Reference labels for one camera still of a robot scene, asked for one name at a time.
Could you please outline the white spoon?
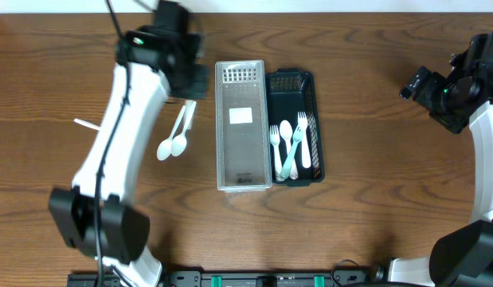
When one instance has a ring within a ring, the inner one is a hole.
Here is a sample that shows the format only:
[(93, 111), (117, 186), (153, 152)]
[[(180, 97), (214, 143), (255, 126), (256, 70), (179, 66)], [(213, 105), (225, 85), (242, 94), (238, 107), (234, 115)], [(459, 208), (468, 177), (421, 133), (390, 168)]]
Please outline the white spoon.
[(91, 129), (94, 129), (94, 130), (97, 130), (97, 131), (100, 130), (100, 126), (98, 126), (96, 124), (93, 124), (93, 123), (90, 123), (90, 122), (85, 121), (85, 120), (81, 120), (81, 119), (75, 118), (73, 120), (73, 122), (76, 123), (76, 124), (82, 125), (82, 126), (84, 126), (86, 128), (91, 128)]
[(178, 116), (177, 116), (176, 121), (174, 122), (174, 126), (172, 127), (170, 135), (159, 144), (158, 149), (157, 149), (157, 159), (158, 160), (163, 161), (171, 155), (172, 141), (173, 141), (175, 132), (178, 130), (178, 126), (182, 121), (182, 118), (185, 114), (185, 111), (186, 111), (186, 106), (183, 105)]
[[(280, 134), (285, 141), (286, 152), (287, 152), (287, 155), (289, 155), (289, 153), (291, 151), (291, 147), (292, 147), (291, 139), (292, 139), (292, 135), (293, 135), (293, 130), (292, 130), (291, 124), (287, 120), (283, 120), (280, 123)], [(297, 179), (298, 178), (298, 171), (297, 171), (294, 160), (291, 162), (291, 168), (290, 168), (289, 176), (291, 179)]]
[(186, 138), (187, 130), (184, 128), (184, 120), (183, 120), (183, 128), (179, 135), (175, 136), (172, 141), (172, 156), (180, 156), (186, 149), (187, 146), (187, 138)]

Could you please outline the white fork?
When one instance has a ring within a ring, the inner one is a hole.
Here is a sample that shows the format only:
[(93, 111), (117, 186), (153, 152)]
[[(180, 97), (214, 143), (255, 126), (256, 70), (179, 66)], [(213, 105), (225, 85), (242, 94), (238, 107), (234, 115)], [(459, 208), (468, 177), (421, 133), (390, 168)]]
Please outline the white fork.
[(280, 133), (279, 129), (276, 125), (271, 125), (269, 128), (269, 133), (270, 133), (270, 143), (273, 147), (274, 151), (274, 161), (275, 161), (275, 174), (276, 174), (276, 180), (277, 181), (284, 181), (284, 179), (281, 177), (280, 173), (282, 171), (282, 163), (281, 163), (281, 158), (280, 158)]
[(306, 112), (298, 112), (298, 125), (303, 129), (303, 139), (301, 141), (302, 166), (303, 168), (308, 169), (311, 166), (311, 157), (307, 142), (308, 120)]

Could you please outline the pale green plastic fork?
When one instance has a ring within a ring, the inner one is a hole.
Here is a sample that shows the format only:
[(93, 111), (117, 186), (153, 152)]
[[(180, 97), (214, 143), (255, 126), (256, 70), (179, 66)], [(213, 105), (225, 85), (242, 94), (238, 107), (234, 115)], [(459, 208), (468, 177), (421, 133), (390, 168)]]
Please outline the pale green plastic fork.
[(293, 133), (292, 136), (292, 145), (291, 149), (287, 155), (287, 158), (285, 159), (284, 165), (282, 167), (282, 170), (280, 172), (280, 177), (282, 180), (285, 180), (289, 177), (290, 171), (291, 171), (291, 166), (294, 163), (294, 158), (295, 158), (295, 153), (297, 150), (297, 147), (299, 143), (303, 139), (303, 129), (298, 125)]

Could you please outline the white spoon bowl up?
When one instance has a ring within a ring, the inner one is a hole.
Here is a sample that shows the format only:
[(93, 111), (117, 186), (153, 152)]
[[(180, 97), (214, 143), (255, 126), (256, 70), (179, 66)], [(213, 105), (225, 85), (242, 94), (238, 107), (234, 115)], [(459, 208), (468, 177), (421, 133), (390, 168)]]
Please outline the white spoon bowl up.
[(183, 116), (184, 119), (184, 128), (186, 130), (190, 130), (192, 128), (194, 111), (197, 106), (197, 102), (195, 100), (186, 100), (185, 102), (185, 113)]

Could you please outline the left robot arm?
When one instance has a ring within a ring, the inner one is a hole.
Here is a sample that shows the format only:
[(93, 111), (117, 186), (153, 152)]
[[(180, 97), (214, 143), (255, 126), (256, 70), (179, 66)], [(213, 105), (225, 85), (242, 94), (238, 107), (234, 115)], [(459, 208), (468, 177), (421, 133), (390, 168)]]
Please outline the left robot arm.
[(69, 190), (54, 188), (49, 211), (68, 247), (98, 264), (94, 286), (112, 269), (124, 286), (164, 285), (149, 251), (149, 218), (135, 210), (135, 187), (147, 142), (171, 97), (205, 97), (209, 70), (198, 62), (203, 35), (191, 13), (161, 1), (150, 25), (119, 32), (112, 92), (100, 129)]

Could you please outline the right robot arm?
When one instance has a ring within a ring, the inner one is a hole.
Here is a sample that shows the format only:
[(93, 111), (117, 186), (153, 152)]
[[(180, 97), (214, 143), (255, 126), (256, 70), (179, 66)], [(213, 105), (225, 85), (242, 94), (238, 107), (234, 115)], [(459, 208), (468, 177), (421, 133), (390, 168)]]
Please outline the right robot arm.
[(401, 89), (453, 134), (469, 128), (475, 196), (469, 223), (439, 239), (430, 255), (394, 258), (370, 282), (378, 286), (493, 286), (493, 31), (452, 55), (447, 77), (421, 66)]

